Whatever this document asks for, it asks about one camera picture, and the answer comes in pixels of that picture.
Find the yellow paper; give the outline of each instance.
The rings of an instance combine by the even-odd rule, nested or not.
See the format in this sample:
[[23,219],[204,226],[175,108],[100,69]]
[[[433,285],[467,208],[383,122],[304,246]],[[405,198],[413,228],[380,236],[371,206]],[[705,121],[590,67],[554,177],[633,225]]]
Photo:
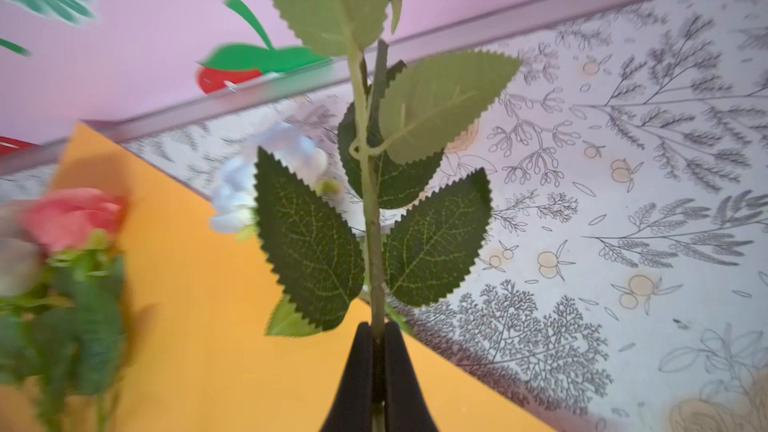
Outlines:
[[[337,330],[268,338],[281,288],[256,240],[212,232],[206,200],[86,126],[79,126],[53,188],[127,196],[125,250],[130,366],[113,430],[318,430],[359,322],[352,303]],[[550,430],[406,336],[427,405],[442,432]],[[17,392],[0,389],[0,430],[39,430]]]

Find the red cherry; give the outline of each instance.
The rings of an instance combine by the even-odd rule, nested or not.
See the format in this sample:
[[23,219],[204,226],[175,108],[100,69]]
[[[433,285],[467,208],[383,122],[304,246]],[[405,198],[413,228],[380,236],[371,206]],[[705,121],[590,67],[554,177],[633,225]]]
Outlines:
[[0,137],[0,156],[6,156],[7,154],[29,149],[30,147],[35,147],[35,145],[22,140]]
[[255,69],[245,70],[243,72],[227,72],[225,70],[201,67],[200,70],[197,71],[197,85],[207,94],[226,88],[225,81],[242,83],[261,76],[262,73]]

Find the pink rose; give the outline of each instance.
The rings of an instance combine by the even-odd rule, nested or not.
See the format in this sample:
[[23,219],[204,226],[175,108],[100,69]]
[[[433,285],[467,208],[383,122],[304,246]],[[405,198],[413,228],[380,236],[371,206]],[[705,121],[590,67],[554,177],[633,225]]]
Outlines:
[[20,222],[48,254],[79,250],[96,229],[110,240],[120,226],[121,200],[95,188],[66,188],[51,192],[21,217]]

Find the artificial plant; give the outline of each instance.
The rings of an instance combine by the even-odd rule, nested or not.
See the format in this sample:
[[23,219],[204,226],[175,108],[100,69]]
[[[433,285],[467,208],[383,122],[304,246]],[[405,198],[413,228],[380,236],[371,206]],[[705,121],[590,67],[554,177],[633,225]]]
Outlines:
[[[388,68],[387,44],[379,40],[369,83],[363,53],[382,34],[390,0],[273,1],[315,54],[347,58],[354,102],[338,143],[349,183],[362,197],[366,235],[361,248],[332,206],[260,149],[256,225],[284,287],[268,333],[334,329],[367,280],[374,380],[382,380],[387,291],[411,306],[436,302],[459,286],[478,256],[492,210],[484,169],[419,199],[443,148],[495,101],[520,61],[465,51]],[[412,207],[383,241],[380,210],[405,206]],[[373,406],[373,429],[383,430],[385,405]]]

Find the orange surface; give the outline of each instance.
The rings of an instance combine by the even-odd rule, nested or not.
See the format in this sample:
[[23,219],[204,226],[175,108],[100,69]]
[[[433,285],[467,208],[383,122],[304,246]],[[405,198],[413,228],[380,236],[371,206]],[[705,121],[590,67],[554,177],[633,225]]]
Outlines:
[[[209,230],[208,202],[86,126],[76,129],[61,164],[54,188],[97,187],[130,198],[120,246],[134,340],[114,430],[318,430],[368,307],[355,301],[326,334],[265,337],[280,286],[255,240],[236,243]],[[406,342],[442,432],[551,430]],[[0,389],[0,430],[37,430],[20,404],[20,394]]]

